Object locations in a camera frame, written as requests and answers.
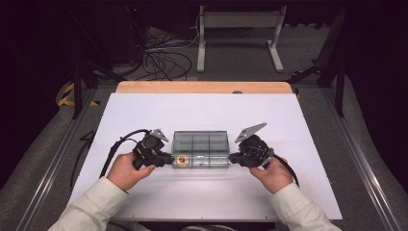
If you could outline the clear grey compartment box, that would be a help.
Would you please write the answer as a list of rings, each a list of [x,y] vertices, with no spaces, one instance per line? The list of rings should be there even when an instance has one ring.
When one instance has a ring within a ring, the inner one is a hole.
[[[229,141],[226,131],[175,131],[171,154],[175,169],[229,168]],[[189,157],[187,167],[178,167],[178,155]]]

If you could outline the dark box with red light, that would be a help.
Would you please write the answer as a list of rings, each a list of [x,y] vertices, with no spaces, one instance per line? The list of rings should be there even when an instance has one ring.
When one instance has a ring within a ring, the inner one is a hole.
[[[111,64],[139,64],[144,46],[144,27],[130,6],[108,5],[105,13],[104,42]]]

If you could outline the aluminium floor rail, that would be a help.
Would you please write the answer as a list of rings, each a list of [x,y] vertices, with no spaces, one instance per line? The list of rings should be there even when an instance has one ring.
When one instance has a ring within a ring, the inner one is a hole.
[[[90,101],[94,97],[96,90],[88,90],[84,94],[83,98],[83,109],[79,111],[77,116],[72,119],[69,123],[69,126],[64,134],[64,137],[54,154],[54,157],[45,171],[44,175],[41,177],[38,187],[35,194],[33,195],[29,206],[27,207],[22,219],[18,223],[15,231],[30,231],[35,219],[38,216],[38,213],[49,194],[55,179],[59,173],[59,170],[64,162],[64,159],[67,155],[67,149],[71,144],[74,133],[77,130],[82,118],[84,117],[85,111],[87,110]]]
[[[329,107],[332,116],[335,118],[336,123],[340,127],[341,133],[345,139],[347,148],[352,162],[356,166],[356,169],[363,181],[363,184],[370,196],[370,199],[379,215],[385,229],[387,231],[403,231],[403,227],[397,219],[392,206],[382,190],[378,179],[374,175],[369,162],[367,161],[364,152],[358,145],[356,140],[352,137],[350,130],[346,124],[346,121],[339,116],[335,104],[334,96],[328,89],[320,90],[322,98]]]

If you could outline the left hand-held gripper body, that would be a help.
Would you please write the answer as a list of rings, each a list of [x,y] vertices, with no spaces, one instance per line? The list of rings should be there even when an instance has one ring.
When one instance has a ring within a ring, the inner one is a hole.
[[[142,166],[160,167],[160,155],[164,153],[162,151],[165,146],[164,141],[168,141],[168,138],[160,129],[147,132],[132,150],[137,158],[133,163],[135,169],[140,169]]]

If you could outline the yellow black hazard tape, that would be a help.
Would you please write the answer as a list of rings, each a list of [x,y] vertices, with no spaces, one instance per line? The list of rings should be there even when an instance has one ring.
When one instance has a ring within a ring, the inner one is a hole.
[[[75,101],[70,99],[70,96],[73,95],[74,92],[74,84],[69,83],[63,91],[60,100],[58,101],[58,105],[61,106],[69,106],[74,107]]]

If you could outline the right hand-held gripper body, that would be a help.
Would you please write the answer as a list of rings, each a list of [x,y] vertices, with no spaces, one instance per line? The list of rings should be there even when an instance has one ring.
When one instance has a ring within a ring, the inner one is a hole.
[[[241,167],[267,167],[274,155],[274,151],[259,136],[258,131],[267,124],[262,122],[241,130],[235,143],[239,145],[239,151],[243,154]]]

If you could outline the white metal stand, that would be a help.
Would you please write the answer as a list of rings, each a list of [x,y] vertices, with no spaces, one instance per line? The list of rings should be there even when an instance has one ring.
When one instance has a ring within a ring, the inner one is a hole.
[[[206,40],[205,30],[208,28],[273,28],[274,36],[267,41],[268,51],[272,58],[275,70],[278,73],[284,71],[284,67],[277,51],[283,22],[287,7],[282,6],[279,10],[269,12],[208,12],[204,6],[199,9],[198,15],[198,72],[205,70]]]

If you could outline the person's right hand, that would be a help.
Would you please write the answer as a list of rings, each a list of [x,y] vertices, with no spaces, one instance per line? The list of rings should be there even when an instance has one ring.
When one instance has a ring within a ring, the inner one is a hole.
[[[291,173],[276,158],[269,161],[266,169],[251,167],[249,172],[272,194],[278,193],[293,182]]]

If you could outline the person's left hand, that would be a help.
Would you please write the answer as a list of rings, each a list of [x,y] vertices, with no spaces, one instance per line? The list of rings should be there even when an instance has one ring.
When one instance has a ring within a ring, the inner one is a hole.
[[[133,163],[136,159],[133,153],[119,154],[107,175],[107,179],[123,191],[132,189],[140,180],[148,177],[155,169],[154,166],[135,169]]]

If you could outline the black metal stand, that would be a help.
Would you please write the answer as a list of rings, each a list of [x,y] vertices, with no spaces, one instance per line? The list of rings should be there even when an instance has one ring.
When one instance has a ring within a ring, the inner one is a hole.
[[[336,81],[334,106],[339,117],[344,116],[343,101],[345,69],[340,60],[340,54],[337,51],[337,48],[345,13],[346,7],[341,7],[337,12],[323,46],[320,49],[319,55],[313,65],[304,71],[295,72],[288,80],[289,84],[294,84],[313,73],[319,72],[320,77],[318,79],[318,86],[320,88],[328,88],[333,81]]]
[[[113,72],[113,66],[102,44],[93,15],[87,7],[67,7],[68,18],[75,34],[75,52],[72,83],[74,84],[74,116],[76,119],[83,111],[83,86],[95,89],[99,82],[94,70],[101,72],[118,83],[124,78]]]

